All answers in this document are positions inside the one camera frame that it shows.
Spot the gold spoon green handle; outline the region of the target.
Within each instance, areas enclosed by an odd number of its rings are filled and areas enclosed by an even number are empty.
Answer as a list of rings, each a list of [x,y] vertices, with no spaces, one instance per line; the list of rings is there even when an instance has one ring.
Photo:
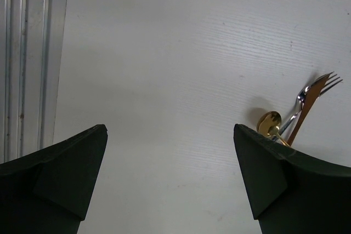
[[[266,138],[273,139],[276,137],[284,146],[291,147],[279,134],[282,118],[276,111],[269,111],[264,114],[258,121],[256,130]]]

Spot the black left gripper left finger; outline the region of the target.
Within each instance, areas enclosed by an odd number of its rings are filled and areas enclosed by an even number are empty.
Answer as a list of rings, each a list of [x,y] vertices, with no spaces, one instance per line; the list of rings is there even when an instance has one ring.
[[[1,233],[77,233],[104,158],[107,128],[1,164]]]

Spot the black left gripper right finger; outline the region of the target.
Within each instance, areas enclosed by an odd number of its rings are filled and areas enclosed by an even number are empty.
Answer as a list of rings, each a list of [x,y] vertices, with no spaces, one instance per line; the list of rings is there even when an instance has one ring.
[[[350,168],[236,124],[234,145],[262,233],[350,233]]]

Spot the silver fork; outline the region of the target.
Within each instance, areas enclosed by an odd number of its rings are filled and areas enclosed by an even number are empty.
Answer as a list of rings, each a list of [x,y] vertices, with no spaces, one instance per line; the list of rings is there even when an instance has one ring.
[[[280,130],[279,130],[280,135],[283,135],[285,130],[293,123],[293,121],[298,117],[298,115],[302,111],[302,108],[303,108],[304,103],[305,103],[305,97],[306,97],[309,89],[312,86],[314,86],[315,84],[317,84],[317,82],[325,76],[326,76],[326,74],[318,77],[316,80],[312,81],[310,84],[308,84],[305,88],[303,88],[299,92],[299,94],[297,95],[297,99],[296,99],[297,111],[280,127]],[[333,87],[335,87],[337,84],[341,83],[342,81],[343,81],[343,79],[338,74],[334,74],[334,71],[331,72],[331,75],[327,79],[327,82],[324,85],[324,87],[322,88],[318,98],[323,96],[326,92],[328,92],[330,89],[332,89]]]

